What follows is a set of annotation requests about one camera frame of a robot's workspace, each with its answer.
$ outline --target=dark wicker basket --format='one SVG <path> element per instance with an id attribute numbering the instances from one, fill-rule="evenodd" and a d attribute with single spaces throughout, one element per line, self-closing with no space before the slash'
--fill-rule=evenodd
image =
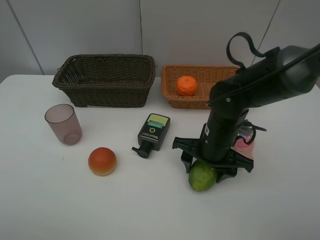
<path id="1" fill-rule="evenodd" d="M 52 84 L 76 107 L 137 108 L 145 105 L 155 74 L 151 56 L 85 54 L 69 57 Z"/>

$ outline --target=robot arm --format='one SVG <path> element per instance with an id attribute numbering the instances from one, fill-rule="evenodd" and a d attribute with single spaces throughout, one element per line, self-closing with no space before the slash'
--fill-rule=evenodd
<path id="1" fill-rule="evenodd" d="M 265 59 L 248 68 L 236 61 L 230 53 L 231 40 L 236 36 L 246 38 L 251 52 Z M 254 135 L 255 130 L 265 130 L 246 121 L 249 108 L 308 93 L 320 76 L 320 44 L 309 50 L 297 46 L 281 50 L 276 47 L 262 54 L 248 34 L 239 32 L 230 39 L 227 56 L 240 68 L 236 75 L 212 87 L 208 101 L 212 109 L 200 138 L 176 137 L 172 146 L 183 150 L 181 160 L 187 173 L 196 158 L 215 168 L 219 173 L 218 183 L 236 176 L 238 168 L 251 172 L 254 167 L 252 159 L 231 149 L 243 125 L 251 126 Z"/>

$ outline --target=plastic cup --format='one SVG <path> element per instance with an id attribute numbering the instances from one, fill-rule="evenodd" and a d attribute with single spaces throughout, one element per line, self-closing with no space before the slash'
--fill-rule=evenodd
<path id="1" fill-rule="evenodd" d="M 55 105 L 46 111 L 44 118 L 61 143 L 74 145 L 81 139 L 82 129 L 71 105 Z"/>

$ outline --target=wicker basket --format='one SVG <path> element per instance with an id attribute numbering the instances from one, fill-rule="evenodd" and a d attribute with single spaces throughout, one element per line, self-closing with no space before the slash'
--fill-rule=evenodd
<path id="1" fill-rule="evenodd" d="M 206 102 L 216 82 L 233 76 L 238 68 L 234 66 L 165 65 L 161 72 L 161 90 L 169 104 L 177 109 L 209 109 Z M 176 82 L 182 76 L 192 76 L 198 88 L 194 96 L 179 96 Z"/>
<path id="2" fill-rule="evenodd" d="M 75 55 L 58 69 L 52 84 L 76 107 L 143 107 L 155 70 L 147 55 Z"/>

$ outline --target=green lime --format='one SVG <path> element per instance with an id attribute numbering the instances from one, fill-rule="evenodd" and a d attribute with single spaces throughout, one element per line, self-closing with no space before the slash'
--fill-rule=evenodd
<path id="1" fill-rule="evenodd" d="M 189 172 L 190 187 L 196 192 L 209 190 L 218 178 L 218 173 L 211 167 L 199 160 L 196 160 Z"/>

